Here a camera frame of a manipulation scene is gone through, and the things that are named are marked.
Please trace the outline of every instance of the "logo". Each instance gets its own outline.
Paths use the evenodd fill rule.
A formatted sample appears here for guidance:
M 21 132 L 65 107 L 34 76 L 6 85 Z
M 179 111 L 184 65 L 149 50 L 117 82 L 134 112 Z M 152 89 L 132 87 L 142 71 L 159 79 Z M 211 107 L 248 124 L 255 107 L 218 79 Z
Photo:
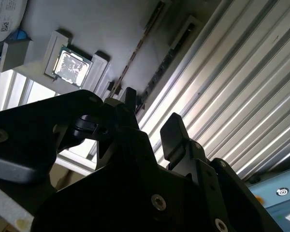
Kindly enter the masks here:
M 276 191 L 276 194 L 278 196 L 286 196 L 289 192 L 289 189 L 288 188 L 279 188 L 277 191 Z

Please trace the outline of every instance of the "corrugated metal wall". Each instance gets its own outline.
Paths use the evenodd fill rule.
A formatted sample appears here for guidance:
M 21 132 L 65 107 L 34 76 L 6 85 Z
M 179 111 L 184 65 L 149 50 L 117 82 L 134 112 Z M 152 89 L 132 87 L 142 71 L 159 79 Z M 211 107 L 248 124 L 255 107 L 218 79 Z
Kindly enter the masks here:
M 161 90 L 140 126 L 162 164 L 159 131 L 172 112 L 242 178 L 290 158 L 290 0 L 234 0 Z

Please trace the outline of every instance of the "qr code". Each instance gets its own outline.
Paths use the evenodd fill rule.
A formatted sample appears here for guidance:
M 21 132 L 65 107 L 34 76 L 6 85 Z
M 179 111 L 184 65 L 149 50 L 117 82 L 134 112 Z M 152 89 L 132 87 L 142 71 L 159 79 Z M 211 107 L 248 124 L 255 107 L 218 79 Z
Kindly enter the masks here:
M 1 31 L 8 31 L 9 22 L 3 22 L 1 25 Z

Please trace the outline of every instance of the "blue object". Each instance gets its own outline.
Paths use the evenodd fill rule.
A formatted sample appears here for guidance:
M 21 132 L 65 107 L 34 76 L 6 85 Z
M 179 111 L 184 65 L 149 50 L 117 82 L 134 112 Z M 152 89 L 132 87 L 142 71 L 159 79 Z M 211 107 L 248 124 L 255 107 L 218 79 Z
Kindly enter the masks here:
M 250 191 L 264 200 L 264 207 L 285 232 L 290 232 L 290 170 L 261 181 Z
M 21 30 L 21 29 L 17 29 L 14 33 L 12 33 L 9 37 L 10 40 L 22 40 L 27 38 L 27 34 Z

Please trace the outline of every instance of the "gray metal surface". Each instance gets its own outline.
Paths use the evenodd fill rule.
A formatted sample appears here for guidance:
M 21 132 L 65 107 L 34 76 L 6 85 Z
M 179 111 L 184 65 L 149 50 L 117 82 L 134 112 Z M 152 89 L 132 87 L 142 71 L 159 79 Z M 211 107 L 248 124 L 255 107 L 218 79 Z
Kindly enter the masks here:
M 94 92 L 98 96 L 102 96 L 102 88 L 108 86 L 108 82 L 112 81 L 110 79 L 104 78 L 109 58 L 102 58 L 98 54 L 94 54 L 91 61 L 92 66 L 88 73 L 88 78 L 86 78 L 82 86 L 82 89 L 87 89 Z
M 28 46 L 29 39 L 5 41 L 0 59 L 0 72 L 23 65 Z
M 290 0 L 222 4 L 227 10 L 158 90 L 140 127 L 165 163 L 159 131 L 177 112 L 208 158 L 245 178 L 290 158 Z
M 9 101 L 10 101 L 11 96 L 12 96 L 12 90 L 13 90 L 14 85 L 15 85 L 16 75 L 17 75 L 17 73 L 13 72 L 12 77 L 11 77 L 11 81 L 10 81 L 10 84 L 8 87 L 8 91 L 6 94 L 6 98 L 4 100 L 3 110 L 6 110 L 8 108 Z

